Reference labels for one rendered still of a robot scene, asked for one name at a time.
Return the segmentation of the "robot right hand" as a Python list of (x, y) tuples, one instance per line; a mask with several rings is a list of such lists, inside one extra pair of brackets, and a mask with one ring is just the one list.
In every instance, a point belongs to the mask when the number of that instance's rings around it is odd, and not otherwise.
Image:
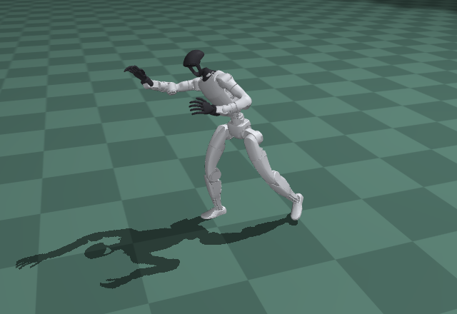
[(153, 86), (153, 81), (146, 76), (143, 69), (140, 69), (138, 66), (129, 66), (127, 67), (124, 72), (130, 71), (136, 78), (141, 80), (141, 84), (147, 83), (149, 86)]

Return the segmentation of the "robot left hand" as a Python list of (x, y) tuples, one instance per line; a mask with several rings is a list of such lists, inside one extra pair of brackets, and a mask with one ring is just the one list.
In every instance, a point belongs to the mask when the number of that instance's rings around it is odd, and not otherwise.
[(216, 105), (211, 105), (206, 100), (204, 100), (204, 99), (202, 99), (200, 97), (196, 97), (196, 99), (200, 100), (200, 101), (190, 101), (189, 103), (199, 103), (199, 104), (193, 104), (193, 105), (190, 105), (189, 107), (197, 106), (197, 107), (200, 107), (200, 108), (191, 109), (190, 111), (198, 110), (197, 112), (192, 113), (191, 115), (194, 115), (194, 114), (210, 114), (210, 115), (213, 115), (213, 116), (219, 116), (220, 115), (219, 113), (216, 112)]

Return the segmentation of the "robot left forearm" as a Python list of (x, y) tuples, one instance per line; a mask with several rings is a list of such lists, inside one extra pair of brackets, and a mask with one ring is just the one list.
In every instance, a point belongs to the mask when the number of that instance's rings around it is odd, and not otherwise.
[(220, 116), (227, 116), (228, 114), (239, 113), (241, 109), (247, 107), (251, 103), (251, 99), (248, 96), (244, 96), (233, 103), (223, 105), (223, 106), (216, 106), (216, 112), (220, 114)]

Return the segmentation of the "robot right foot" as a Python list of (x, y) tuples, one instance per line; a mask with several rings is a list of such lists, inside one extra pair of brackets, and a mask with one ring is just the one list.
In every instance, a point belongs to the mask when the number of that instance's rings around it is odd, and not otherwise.
[[(218, 207), (219, 209), (219, 207)], [(209, 211), (206, 211), (205, 213), (202, 213), (201, 214), (201, 217), (203, 219), (211, 219), (211, 218), (216, 218), (220, 215), (223, 215), (226, 213), (226, 208), (224, 206), (222, 206), (222, 209), (220, 211), (216, 210), (216, 208), (212, 208), (210, 209)]]

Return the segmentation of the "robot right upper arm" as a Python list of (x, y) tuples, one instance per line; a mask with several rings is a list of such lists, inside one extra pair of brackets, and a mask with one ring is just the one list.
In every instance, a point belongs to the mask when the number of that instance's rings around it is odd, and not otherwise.
[(200, 88), (198, 85), (199, 79), (200, 79), (200, 77), (194, 78), (189, 81), (182, 81), (178, 84), (168, 83), (169, 87), (166, 92), (168, 95), (172, 96), (172, 95), (175, 95), (176, 92), (193, 91), (193, 90), (200, 91)]

